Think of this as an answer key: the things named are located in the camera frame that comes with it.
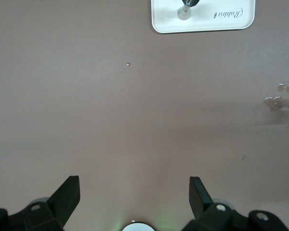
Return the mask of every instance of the white round object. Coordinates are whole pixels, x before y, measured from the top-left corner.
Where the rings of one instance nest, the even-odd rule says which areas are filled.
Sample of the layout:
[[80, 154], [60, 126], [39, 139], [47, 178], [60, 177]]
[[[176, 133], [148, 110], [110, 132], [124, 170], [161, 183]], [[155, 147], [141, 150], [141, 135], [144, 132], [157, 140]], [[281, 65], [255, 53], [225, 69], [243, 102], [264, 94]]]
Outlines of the white round object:
[[135, 222], [126, 226], [123, 231], [154, 231], [154, 229], [146, 224]]

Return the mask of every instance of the logo on tray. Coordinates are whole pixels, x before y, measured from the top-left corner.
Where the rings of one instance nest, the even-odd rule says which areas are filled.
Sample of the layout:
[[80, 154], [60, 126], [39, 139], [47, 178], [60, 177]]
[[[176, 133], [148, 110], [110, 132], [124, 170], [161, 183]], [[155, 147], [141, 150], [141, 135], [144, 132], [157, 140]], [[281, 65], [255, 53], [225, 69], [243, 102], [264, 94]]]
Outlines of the logo on tray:
[[243, 14], [242, 8], [236, 8], [234, 11], [228, 11], [228, 12], [216, 12], [214, 14], [214, 18], [239, 18]]

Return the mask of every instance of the clear glass object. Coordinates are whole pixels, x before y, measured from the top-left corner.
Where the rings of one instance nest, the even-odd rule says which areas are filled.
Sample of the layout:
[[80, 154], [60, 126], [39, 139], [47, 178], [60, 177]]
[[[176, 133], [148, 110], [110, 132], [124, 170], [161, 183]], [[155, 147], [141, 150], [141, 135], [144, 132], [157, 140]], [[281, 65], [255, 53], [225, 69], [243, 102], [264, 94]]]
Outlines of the clear glass object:
[[189, 19], [191, 16], [191, 9], [189, 6], [184, 5], [183, 7], [179, 8], [178, 10], [178, 17], [185, 21]]

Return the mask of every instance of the white tray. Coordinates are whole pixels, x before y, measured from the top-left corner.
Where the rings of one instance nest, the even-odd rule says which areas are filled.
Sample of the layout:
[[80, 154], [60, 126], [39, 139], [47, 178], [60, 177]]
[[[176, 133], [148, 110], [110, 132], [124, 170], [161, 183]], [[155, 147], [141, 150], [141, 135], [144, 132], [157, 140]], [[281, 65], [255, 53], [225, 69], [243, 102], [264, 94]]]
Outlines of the white tray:
[[200, 0], [191, 7], [191, 17], [178, 18], [181, 0], [151, 0], [152, 25], [159, 33], [238, 30], [249, 27], [255, 18], [256, 0]]

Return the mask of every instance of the silver bolt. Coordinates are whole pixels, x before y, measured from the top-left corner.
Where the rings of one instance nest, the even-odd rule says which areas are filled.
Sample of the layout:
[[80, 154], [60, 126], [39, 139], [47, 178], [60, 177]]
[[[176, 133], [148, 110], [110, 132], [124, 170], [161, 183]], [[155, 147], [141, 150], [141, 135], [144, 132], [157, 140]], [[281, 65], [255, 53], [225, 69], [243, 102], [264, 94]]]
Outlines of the silver bolt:
[[226, 207], [223, 205], [217, 205], [216, 208], [217, 208], [217, 210], [222, 211], [222, 212], [226, 211]]
[[257, 213], [256, 216], [258, 217], [258, 219], [260, 220], [269, 220], [268, 216], [264, 213]]
[[31, 211], [40, 209], [40, 205], [34, 205], [31, 207]]

